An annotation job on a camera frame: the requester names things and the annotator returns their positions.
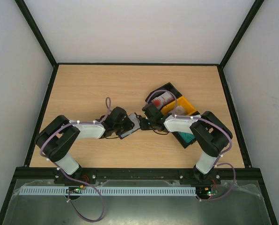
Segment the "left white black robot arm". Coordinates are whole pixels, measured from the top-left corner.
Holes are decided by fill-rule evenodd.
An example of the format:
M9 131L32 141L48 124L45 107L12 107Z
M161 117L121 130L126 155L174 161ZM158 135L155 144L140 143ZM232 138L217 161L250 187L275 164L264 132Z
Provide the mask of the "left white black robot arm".
M139 129L138 115L127 115L121 107L115 107L94 121L74 121L59 115L36 136L35 144L40 148L41 156L56 164L69 177L79 179L82 168L69 153L76 140L124 139Z

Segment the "left controller board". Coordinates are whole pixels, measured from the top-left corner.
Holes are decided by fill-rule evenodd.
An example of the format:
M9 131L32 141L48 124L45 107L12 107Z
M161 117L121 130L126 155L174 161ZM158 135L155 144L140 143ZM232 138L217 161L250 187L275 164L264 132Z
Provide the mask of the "left controller board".
M77 187L66 187L65 188L65 198L70 198L71 200L76 200L82 196L83 192L86 190L86 186L80 185Z

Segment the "red striped card in tray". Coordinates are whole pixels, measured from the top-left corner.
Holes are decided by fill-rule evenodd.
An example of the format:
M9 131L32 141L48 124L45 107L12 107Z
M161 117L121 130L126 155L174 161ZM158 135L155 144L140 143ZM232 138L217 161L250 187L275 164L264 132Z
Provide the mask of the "red striped card in tray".
M168 92L164 92L163 94L161 94L158 97L155 97L152 100L152 103L158 108L161 109L163 106L167 105L169 102L171 102L172 100L174 100L174 97L168 93Z

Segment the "black frame post right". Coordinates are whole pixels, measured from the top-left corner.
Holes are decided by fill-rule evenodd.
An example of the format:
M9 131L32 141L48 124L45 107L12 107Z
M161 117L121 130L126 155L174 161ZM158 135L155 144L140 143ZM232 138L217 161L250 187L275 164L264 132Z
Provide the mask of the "black frame post right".
M252 23L253 19L257 15L259 9L261 8L262 4L264 3L264 0L255 0L248 11L247 15L245 16L239 30L237 31L235 37L233 38L229 48L227 49L224 57L222 58L220 62L220 67L224 68L229 59L231 58L232 54L234 53L235 49L237 48L238 44L240 43L241 39L243 38L245 32L249 28L250 24Z

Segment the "black card holder wallet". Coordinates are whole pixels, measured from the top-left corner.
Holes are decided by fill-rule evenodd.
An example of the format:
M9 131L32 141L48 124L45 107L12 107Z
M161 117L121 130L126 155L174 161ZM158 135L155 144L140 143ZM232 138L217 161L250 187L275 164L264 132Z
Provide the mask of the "black card holder wallet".
M140 129L140 118L135 112L128 115L123 121L122 129L118 135L120 139L124 139Z

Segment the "black tray compartment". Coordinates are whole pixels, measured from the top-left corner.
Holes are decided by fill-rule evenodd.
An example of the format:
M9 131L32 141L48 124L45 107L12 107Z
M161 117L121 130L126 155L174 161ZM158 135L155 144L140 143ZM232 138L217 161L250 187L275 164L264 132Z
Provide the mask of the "black tray compartment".
M175 96L176 98L179 98L182 96L181 92L179 92L172 83L166 83L165 85L157 88L156 90L152 91L147 98L145 99L146 103L150 103L152 102L152 100L155 97L160 96L161 94L163 94L164 92L168 92L170 93L173 97Z
M179 141L184 149L195 143L196 139L193 134L184 132L173 132L173 136Z

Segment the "controller board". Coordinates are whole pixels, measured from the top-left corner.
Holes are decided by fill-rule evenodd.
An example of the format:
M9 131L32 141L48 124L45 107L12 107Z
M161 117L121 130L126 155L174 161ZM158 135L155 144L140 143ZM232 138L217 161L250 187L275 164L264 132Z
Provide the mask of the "controller board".
M196 195L198 199L209 200L212 196L218 194L219 188L216 184L207 187L197 187Z
M76 200L82 196L83 192L86 190L86 186L80 185L77 187L66 187L65 188L65 198L70 198L71 200Z

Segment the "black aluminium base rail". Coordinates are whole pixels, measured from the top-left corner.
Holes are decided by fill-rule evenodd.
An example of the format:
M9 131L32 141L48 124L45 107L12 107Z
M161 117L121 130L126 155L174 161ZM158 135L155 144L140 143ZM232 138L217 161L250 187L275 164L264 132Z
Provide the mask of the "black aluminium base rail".
M233 178L236 178L236 181L255 180L260 185L264 184L259 168L237 168L235 174L230 168L213 169L203 181L194 178L193 169L83 168L77 173L76 179L84 181L83 175L89 178L90 184L109 180L176 180L181 185L201 187L209 186L213 181L220 184L223 180L233 180ZM17 167L11 182L16 183L17 180L53 180L56 184L76 184L57 169L43 167Z

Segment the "black tray left compartment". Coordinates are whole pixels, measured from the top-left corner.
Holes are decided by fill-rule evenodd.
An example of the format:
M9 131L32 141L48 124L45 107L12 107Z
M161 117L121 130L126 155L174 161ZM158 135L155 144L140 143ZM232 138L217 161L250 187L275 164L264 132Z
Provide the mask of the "black tray left compartment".
M152 102L152 100L155 97L160 96L161 94L163 94L164 92L168 92L170 93L173 97L175 96L176 98L179 98L182 96L181 92L179 92L172 83L166 83L165 85L157 88L156 90L152 91L147 98L145 99L146 103L150 103Z

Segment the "black tray right compartment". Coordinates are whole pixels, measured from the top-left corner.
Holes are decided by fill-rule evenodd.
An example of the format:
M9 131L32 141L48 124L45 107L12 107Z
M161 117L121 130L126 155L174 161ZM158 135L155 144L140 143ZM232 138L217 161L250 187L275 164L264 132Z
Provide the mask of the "black tray right compartment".
M196 139L193 134L184 132L173 132L173 136L179 141L184 149L195 143Z

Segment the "yellow tray middle compartment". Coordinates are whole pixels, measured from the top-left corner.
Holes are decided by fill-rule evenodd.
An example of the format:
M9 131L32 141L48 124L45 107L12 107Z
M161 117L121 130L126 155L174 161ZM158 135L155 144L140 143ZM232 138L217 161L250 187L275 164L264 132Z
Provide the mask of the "yellow tray middle compartment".
M198 110L184 96L181 96L177 99L177 106L178 105L181 105L187 111L186 116L199 114ZM165 105L161 109L161 113L163 115L172 114L174 107L175 107L175 101Z

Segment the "black frame post left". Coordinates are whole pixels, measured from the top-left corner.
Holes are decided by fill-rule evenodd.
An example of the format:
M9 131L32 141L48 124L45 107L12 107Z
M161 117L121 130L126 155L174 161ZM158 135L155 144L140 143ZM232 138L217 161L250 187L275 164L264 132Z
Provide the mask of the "black frame post left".
M23 15L24 19L26 20L27 24L29 25L31 31L33 32L35 38L37 39L38 43L40 44L43 52L45 53L48 61L52 65L52 67L56 67L57 62L49 49L47 42L45 41L36 21L34 20L28 6L26 5L24 0L15 0L21 14Z

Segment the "black frame post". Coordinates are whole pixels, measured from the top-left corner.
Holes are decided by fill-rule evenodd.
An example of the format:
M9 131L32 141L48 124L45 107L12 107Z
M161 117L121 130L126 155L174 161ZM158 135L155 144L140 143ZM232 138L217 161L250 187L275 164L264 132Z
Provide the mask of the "black frame post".
M234 53L235 49L237 48L238 44L240 43L241 39L243 38L245 32L249 28L250 24L252 23L253 19L257 15L259 9L261 8L262 4L264 3L264 0L255 0L248 11L247 15L245 16L239 30L237 31L235 37L233 38L229 48L227 49L224 57L222 58L220 62L220 67L224 68L229 59L231 58L232 54Z
M47 42L45 41L36 21L34 20L28 6L26 5L24 0L15 0L21 14L23 15L24 19L26 20L27 24L29 25L31 31L33 32L35 38L37 39L38 43L40 44L43 52L45 53L48 61L52 65L52 67L56 67L57 62L49 49Z

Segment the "teal card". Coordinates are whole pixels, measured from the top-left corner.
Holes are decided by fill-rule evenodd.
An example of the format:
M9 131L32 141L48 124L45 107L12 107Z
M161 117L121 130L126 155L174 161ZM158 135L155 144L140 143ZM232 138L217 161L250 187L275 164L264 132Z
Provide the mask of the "teal card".
M180 139L186 144L190 144L192 141L195 140L195 137L193 134L184 133L184 132L178 132L178 134L180 135Z

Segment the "right controller board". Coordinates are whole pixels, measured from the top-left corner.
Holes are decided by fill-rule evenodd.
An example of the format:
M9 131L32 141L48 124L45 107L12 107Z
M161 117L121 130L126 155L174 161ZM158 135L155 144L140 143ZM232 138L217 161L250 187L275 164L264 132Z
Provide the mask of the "right controller board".
M207 187L197 187L196 195L198 199L209 200L212 196L218 194L219 188L216 184Z

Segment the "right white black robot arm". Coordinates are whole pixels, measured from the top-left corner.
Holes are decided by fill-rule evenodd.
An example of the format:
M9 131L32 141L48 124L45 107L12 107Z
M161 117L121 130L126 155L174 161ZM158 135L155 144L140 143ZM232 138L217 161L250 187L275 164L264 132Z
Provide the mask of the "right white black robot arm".
M193 167L193 177L203 184L210 179L210 171L222 155L232 148L231 131L210 111L202 115L182 116L174 112L163 115L153 103L142 108L146 116L145 126L160 132L181 132L192 135L202 149Z

